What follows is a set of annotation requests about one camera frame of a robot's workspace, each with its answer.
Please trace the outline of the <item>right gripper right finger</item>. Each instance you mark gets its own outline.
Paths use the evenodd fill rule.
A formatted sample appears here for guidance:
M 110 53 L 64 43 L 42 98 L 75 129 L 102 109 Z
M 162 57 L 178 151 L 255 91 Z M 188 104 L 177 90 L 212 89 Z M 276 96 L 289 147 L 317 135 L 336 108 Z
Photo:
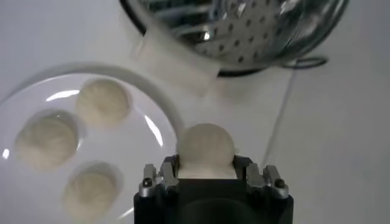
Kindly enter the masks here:
M 289 187 L 274 165 L 260 169 L 250 158 L 235 155 L 233 166 L 238 180 L 243 180 L 250 193 L 270 196 L 278 200 L 289 197 Z

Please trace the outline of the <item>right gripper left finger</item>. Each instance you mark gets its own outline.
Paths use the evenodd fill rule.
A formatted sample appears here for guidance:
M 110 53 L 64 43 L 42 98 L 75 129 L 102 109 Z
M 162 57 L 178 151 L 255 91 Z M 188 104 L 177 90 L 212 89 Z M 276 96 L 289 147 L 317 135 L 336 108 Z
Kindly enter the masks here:
M 173 196 L 178 192 L 179 157 L 177 155 L 166 157 L 157 172 L 153 164 L 146 164 L 143 170 L 143 179 L 139 185 L 138 195 L 143 198 L 153 197 L 157 187 L 162 188 L 166 196 Z

